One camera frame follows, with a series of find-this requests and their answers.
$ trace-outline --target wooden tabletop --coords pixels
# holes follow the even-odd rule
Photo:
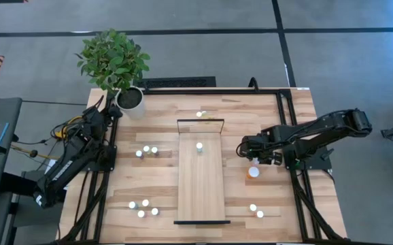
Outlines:
[[[100,89],[92,89],[88,106],[104,94]],[[298,123],[316,118],[309,90],[292,88],[292,98]],[[244,135],[256,135],[261,129],[280,124],[275,95],[146,95],[145,101],[144,119],[130,120],[124,115],[119,120],[115,142],[118,156],[109,179],[101,243],[301,241],[290,175],[284,166],[259,165],[259,177],[249,180],[246,171],[250,162],[235,154]],[[284,108],[290,122],[286,102]],[[231,224],[173,224],[178,202],[177,119],[196,118],[200,110],[207,111],[211,118],[225,120],[221,134],[222,166],[225,215]],[[135,151],[145,145],[156,146],[159,156],[136,158]],[[309,175],[316,208],[339,235],[346,236],[332,180],[320,170],[309,171]],[[63,236],[73,226],[83,177],[83,173],[79,174],[69,184],[60,223]],[[86,204],[89,178],[80,214]],[[138,218],[137,211],[128,208],[130,201],[141,205],[143,199],[149,199],[160,215]],[[248,208],[252,203],[264,212],[264,218],[253,217]],[[304,210],[309,236],[313,237],[305,206]],[[93,235],[94,225],[92,218],[88,238]]]

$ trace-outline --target gray floor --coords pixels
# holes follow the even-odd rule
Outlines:
[[[393,27],[393,0],[279,0],[285,28]],[[0,32],[275,28],[271,1],[32,0],[0,4]],[[218,86],[287,86],[277,34],[133,36],[151,55],[145,77],[216,76]],[[75,67],[81,37],[0,37],[0,97],[86,103],[90,85]],[[319,115],[360,108],[374,126],[364,139],[332,146],[348,236],[393,244],[393,33],[286,34],[296,85],[310,87]],[[41,140],[82,105],[23,103],[17,134]],[[38,147],[48,152],[52,144]],[[11,153],[7,171],[38,163]],[[16,244],[48,242],[56,227],[26,227]]]

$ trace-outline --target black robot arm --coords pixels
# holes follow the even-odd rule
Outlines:
[[[258,158],[261,163],[281,164],[280,153],[274,150],[293,145],[299,160],[312,156],[317,150],[346,136],[365,137],[372,126],[363,111],[340,110],[300,125],[277,125],[263,129],[257,135],[245,136],[236,152],[249,160]],[[305,140],[304,137],[316,135]]]
[[[122,113],[112,105],[111,99],[106,101],[105,108],[99,112],[102,100],[84,110],[80,121],[63,125],[64,153],[37,181],[33,194],[41,207],[48,208],[62,201],[65,198],[63,188],[87,165],[96,163],[101,166],[115,157],[116,149],[105,145],[103,141],[108,126],[114,118],[120,118]]]

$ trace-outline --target black metal frame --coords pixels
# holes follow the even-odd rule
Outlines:
[[[282,98],[284,97],[287,101],[290,120],[293,125],[297,125],[296,121],[296,114],[294,111],[294,105],[292,100],[292,93],[291,88],[278,88],[278,89],[261,89],[257,85],[257,81],[255,79],[251,79],[250,86],[254,89],[250,88],[243,88],[243,89],[216,89],[216,88],[209,88],[209,89],[191,89],[191,90],[180,90],[180,89],[152,89],[148,91],[144,91],[144,95],[224,95],[224,94],[236,94],[236,95],[275,95],[277,99],[278,111],[279,111],[279,118],[280,122],[283,125],[287,125],[286,115],[284,113],[284,105]],[[110,137],[110,144],[114,144],[116,138],[116,127],[118,126],[117,121],[114,121],[114,126],[112,129],[112,134]],[[301,237],[303,243],[309,244],[358,244],[358,245],[365,245],[369,243],[363,242],[351,242],[349,239],[343,239],[339,235],[337,235],[326,223],[324,218],[320,215],[318,210],[314,206],[313,200],[313,193],[311,191],[310,179],[306,169],[303,170],[303,185],[305,187],[305,191],[302,189],[301,185],[299,184],[298,176],[296,174],[296,168],[294,167],[295,162],[289,161],[286,162],[286,169],[290,172],[290,178],[292,181],[292,188],[294,192],[294,200],[296,204],[296,212],[298,215],[298,223],[301,230]],[[71,229],[68,235],[66,235],[58,244],[98,244],[100,238],[100,231],[101,225],[103,220],[104,214],[104,205],[105,205],[105,193],[107,190],[107,183],[109,180],[109,172],[104,173],[103,181],[101,186],[95,196],[92,197],[91,194],[91,201],[88,198],[88,206],[85,209],[85,212],[81,215],[79,221],[76,225]],[[95,182],[91,181],[90,185],[90,193],[93,191],[91,189],[95,189]],[[99,203],[99,212],[97,214],[97,223],[95,224],[95,231],[94,231],[94,239],[87,240],[86,239],[86,232],[87,226],[89,224],[89,216],[91,212],[94,210],[96,204]],[[310,211],[311,220],[313,223],[313,232],[314,238],[309,238],[307,233],[307,225],[305,222],[305,215],[302,203],[304,203]],[[324,231],[325,235],[328,237],[329,240],[323,240],[322,235],[320,234],[320,229]],[[75,237],[77,236],[78,232],[82,230],[82,237],[80,241],[74,241]]]
[[[180,127],[178,126],[178,122],[222,122],[221,130],[219,133],[222,133],[224,128],[225,120],[224,119],[177,119],[177,129],[178,133],[180,132]],[[217,132],[182,132],[182,133],[217,133]]]

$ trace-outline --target small white cylinder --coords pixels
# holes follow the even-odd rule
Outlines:
[[[151,214],[152,215],[158,215],[158,209],[157,208],[151,209]]]
[[[257,210],[256,204],[251,204],[251,205],[250,205],[250,210],[253,211],[253,212],[255,212],[255,211]]]
[[[143,210],[140,210],[140,211],[137,213],[137,216],[138,216],[139,218],[143,218],[143,217],[145,217],[145,212],[144,212]]]
[[[149,204],[150,204],[150,201],[148,201],[147,199],[142,201],[142,206],[144,206],[144,207],[148,207]]]
[[[144,146],[144,147],[143,147],[143,151],[144,151],[145,153],[149,154],[149,153],[150,153],[150,147],[149,147],[149,146]]]
[[[201,142],[196,143],[196,151],[198,151],[198,152],[203,151],[203,143],[201,143]]]
[[[263,218],[264,213],[263,211],[257,211],[257,218]]]
[[[139,157],[140,159],[143,159],[142,151],[137,150],[137,151],[136,151],[136,157]]]
[[[137,209],[137,204],[134,201],[129,202],[129,208],[130,209]]]
[[[153,152],[153,154],[154,154],[155,156],[158,156],[157,147],[151,148],[151,152]]]

